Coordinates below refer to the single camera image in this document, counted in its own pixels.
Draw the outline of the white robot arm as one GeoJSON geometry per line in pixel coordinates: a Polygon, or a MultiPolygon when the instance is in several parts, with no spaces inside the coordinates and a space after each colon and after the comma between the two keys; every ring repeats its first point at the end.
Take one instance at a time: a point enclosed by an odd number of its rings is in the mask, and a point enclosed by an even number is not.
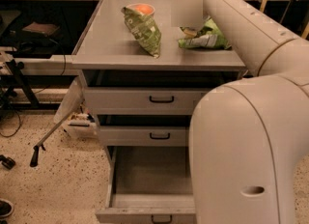
{"type": "Polygon", "coordinates": [[[198,224],[296,224],[309,152],[309,41],[243,0],[203,0],[251,76],[197,104],[189,161],[198,224]]]}

